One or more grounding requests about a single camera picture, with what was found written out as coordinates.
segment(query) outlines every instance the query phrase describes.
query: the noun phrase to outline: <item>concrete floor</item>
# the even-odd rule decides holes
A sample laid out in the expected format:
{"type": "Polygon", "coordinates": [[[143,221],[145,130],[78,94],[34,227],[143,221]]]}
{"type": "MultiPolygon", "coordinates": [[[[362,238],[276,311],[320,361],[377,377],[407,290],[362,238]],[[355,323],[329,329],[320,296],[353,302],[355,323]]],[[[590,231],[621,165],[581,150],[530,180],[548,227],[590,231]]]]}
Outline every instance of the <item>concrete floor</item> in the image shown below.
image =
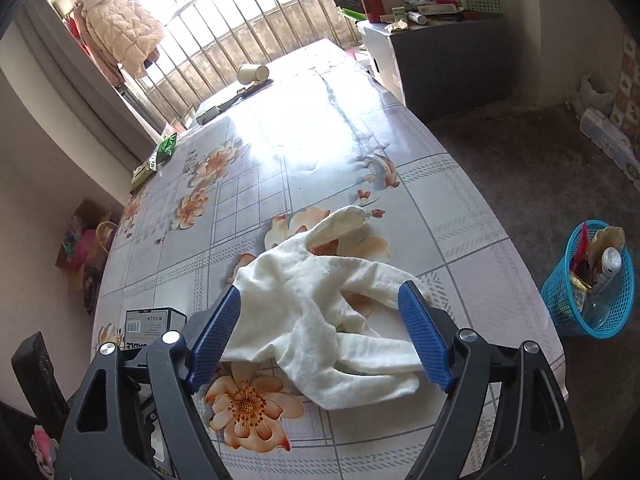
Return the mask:
{"type": "MultiPolygon", "coordinates": [[[[582,221],[625,229],[640,269],[640,192],[578,129],[564,106],[502,118],[496,107],[428,124],[476,184],[538,288],[582,221]]],[[[569,410],[585,478],[615,445],[640,403],[640,286],[626,328],[610,340],[565,338],[569,410]]]]}

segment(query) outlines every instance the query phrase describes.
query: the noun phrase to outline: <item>blue plastic basket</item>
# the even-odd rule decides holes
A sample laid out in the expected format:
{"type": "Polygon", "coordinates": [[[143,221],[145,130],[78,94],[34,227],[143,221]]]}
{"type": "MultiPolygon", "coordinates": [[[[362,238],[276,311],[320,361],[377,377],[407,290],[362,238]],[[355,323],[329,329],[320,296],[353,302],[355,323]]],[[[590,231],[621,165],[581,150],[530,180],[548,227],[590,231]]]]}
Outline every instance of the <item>blue plastic basket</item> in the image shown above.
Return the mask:
{"type": "MultiPolygon", "coordinates": [[[[589,238],[592,239],[596,231],[607,227],[607,224],[600,220],[587,220],[587,227],[589,238]]],[[[623,280],[622,290],[611,305],[607,319],[594,330],[584,322],[575,306],[574,294],[569,282],[569,262],[578,248],[580,228],[581,225],[578,225],[569,238],[564,257],[546,279],[540,295],[545,301],[559,336],[590,335],[597,339],[606,339],[615,336],[631,314],[636,291],[634,264],[625,247],[622,251],[622,269],[620,269],[623,280]]]]}

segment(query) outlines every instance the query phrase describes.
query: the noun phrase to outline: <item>metal screw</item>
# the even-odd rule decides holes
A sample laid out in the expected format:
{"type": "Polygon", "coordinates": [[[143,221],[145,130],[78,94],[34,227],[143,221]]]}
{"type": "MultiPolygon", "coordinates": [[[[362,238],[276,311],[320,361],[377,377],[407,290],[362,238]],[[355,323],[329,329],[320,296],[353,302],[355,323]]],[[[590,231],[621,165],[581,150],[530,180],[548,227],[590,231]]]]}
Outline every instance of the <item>metal screw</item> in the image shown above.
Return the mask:
{"type": "Polygon", "coordinates": [[[473,341],[478,339],[478,334],[476,334],[473,330],[469,328],[463,328],[458,333],[458,335],[460,336],[460,339],[462,339],[462,341],[464,341],[465,343],[472,343],[473,341]]]}
{"type": "Polygon", "coordinates": [[[102,355],[109,355],[113,353],[115,349],[116,349],[116,345],[114,345],[113,343],[105,343],[100,347],[100,353],[102,355]]]}
{"type": "Polygon", "coordinates": [[[168,345],[172,345],[180,339],[180,332],[177,330],[169,330],[169,332],[165,332],[162,334],[162,342],[167,343],[168,345]]]}
{"type": "Polygon", "coordinates": [[[540,352],[540,347],[538,346],[538,343],[534,341],[525,341],[523,346],[524,346],[525,352],[529,352],[530,354],[537,354],[538,352],[540,352]]]}

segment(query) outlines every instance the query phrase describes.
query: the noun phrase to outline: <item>puffy coat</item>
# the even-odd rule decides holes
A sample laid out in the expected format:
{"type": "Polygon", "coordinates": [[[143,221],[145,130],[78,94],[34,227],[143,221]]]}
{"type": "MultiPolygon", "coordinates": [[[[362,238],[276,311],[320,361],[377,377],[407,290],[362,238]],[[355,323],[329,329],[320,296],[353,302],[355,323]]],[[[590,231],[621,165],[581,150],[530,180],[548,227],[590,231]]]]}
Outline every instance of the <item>puffy coat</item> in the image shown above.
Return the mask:
{"type": "Polygon", "coordinates": [[[82,0],[82,16],[100,49],[122,63],[135,79],[164,38],[164,28],[138,0],[82,0]]]}

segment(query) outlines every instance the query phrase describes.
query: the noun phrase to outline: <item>small box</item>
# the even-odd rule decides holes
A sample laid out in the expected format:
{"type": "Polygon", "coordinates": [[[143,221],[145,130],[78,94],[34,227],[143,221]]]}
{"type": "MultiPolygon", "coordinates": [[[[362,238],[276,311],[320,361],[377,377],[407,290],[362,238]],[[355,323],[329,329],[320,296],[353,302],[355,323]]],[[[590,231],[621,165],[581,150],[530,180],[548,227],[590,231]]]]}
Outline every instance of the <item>small box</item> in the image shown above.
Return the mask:
{"type": "Polygon", "coordinates": [[[588,108],[580,120],[580,131],[612,159],[626,177],[640,190],[640,163],[628,137],[601,111],[588,108]]]}
{"type": "Polygon", "coordinates": [[[391,12],[394,15],[394,20],[396,22],[399,22],[400,20],[406,20],[406,11],[404,10],[404,7],[393,7],[391,9],[391,12]]]}
{"type": "Polygon", "coordinates": [[[458,8],[454,4],[428,4],[418,6],[418,12],[423,16],[433,16],[435,14],[455,14],[458,8]]]}
{"type": "Polygon", "coordinates": [[[124,323],[124,349],[148,346],[168,330],[182,330],[185,323],[187,323],[187,317],[170,306],[127,310],[124,323]]]}

